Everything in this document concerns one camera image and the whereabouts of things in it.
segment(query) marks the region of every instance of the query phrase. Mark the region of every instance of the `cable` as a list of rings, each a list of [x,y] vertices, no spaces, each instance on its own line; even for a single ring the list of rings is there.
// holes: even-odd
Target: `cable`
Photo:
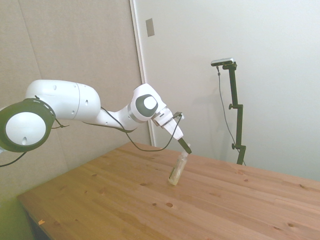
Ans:
[[[224,105],[224,101],[222,100],[222,94],[221,94],[221,81],[220,81],[220,75],[221,75],[221,73],[220,73],[220,71],[219,71],[219,67],[218,67],[218,66],[216,66],[216,69],[218,70],[218,77],[219,77],[219,93],[220,93],[220,99],[221,99],[221,103],[222,103],[222,109],[223,109],[224,121],[225,121],[226,127],[228,128],[228,131],[229,131],[229,133],[230,133],[230,135],[231,135],[231,138],[232,138],[233,144],[234,144],[234,145],[236,145],[236,141],[235,141],[234,136],[232,135],[232,133],[231,133],[231,131],[230,131],[230,128],[229,128],[229,125],[228,125],[228,122],[227,122],[226,111],[225,111],[225,105]]]
[[[11,164],[14,164],[16,161],[18,161],[20,158],[22,158],[26,153],[27,152],[22,153],[16,160],[14,160],[14,161],[12,161],[10,163],[4,164],[4,165],[0,165],[0,168],[5,167],[5,166],[9,166]]]
[[[67,125],[67,126],[62,125],[62,124],[58,121],[58,119],[55,119],[55,121],[56,121],[60,126],[58,126],[58,127],[52,127],[51,129],[66,128],[66,127],[69,127],[69,126],[70,126],[70,125]]]
[[[123,126],[114,116],[112,116],[112,115],[111,115],[107,110],[105,110],[103,107],[101,107],[101,109],[103,109],[111,118],[113,118],[113,120],[115,120],[115,121],[122,127],[123,130],[126,131],[126,129],[124,128],[124,126]],[[175,128],[174,128],[173,134],[171,135],[171,138],[170,138],[169,142],[165,145],[165,147],[163,147],[163,148],[161,148],[161,149],[158,149],[158,150],[145,150],[145,149],[142,149],[142,148],[138,147],[138,146],[134,143],[134,141],[132,141],[131,137],[129,136],[129,134],[128,134],[127,132],[125,132],[125,134],[126,134],[126,136],[129,138],[129,140],[132,142],[132,144],[133,144],[137,149],[139,149],[140,151],[144,151],[144,152],[160,152],[160,151],[166,149],[166,148],[169,146],[172,138],[174,137],[175,132],[176,132],[176,130],[177,130],[177,127],[178,127],[178,125],[179,125],[179,122],[180,122],[180,120],[181,120],[181,118],[182,118],[182,113],[180,113],[179,116],[180,116],[180,118],[179,118],[178,122],[176,123],[176,126],[175,126]]]

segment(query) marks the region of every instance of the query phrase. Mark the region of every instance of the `plastic bottle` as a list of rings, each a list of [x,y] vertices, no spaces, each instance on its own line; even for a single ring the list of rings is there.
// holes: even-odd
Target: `plastic bottle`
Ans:
[[[168,178],[169,183],[171,183],[172,185],[177,185],[182,171],[185,168],[185,165],[188,161],[187,159],[188,153],[184,150],[178,157],[178,160],[176,161],[175,166],[173,167],[171,174]]]

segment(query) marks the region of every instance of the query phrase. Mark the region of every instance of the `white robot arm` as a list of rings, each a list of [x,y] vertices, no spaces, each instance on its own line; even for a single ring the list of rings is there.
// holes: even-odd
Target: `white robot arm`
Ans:
[[[152,119],[191,153],[172,112],[149,84],[137,87],[132,101],[117,112],[102,109],[92,87],[69,81],[36,80],[27,88],[25,98],[0,109],[0,153],[38,148],[47,140],[55,119],[78,120],[126,133]]]

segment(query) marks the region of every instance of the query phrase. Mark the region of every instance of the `wood grain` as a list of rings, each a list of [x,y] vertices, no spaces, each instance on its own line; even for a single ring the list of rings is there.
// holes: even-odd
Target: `wood grain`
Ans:
[[[173,186],[179,154],[128,143],[18,199],[51,239],[320,239],[320,182],[190,155]]]

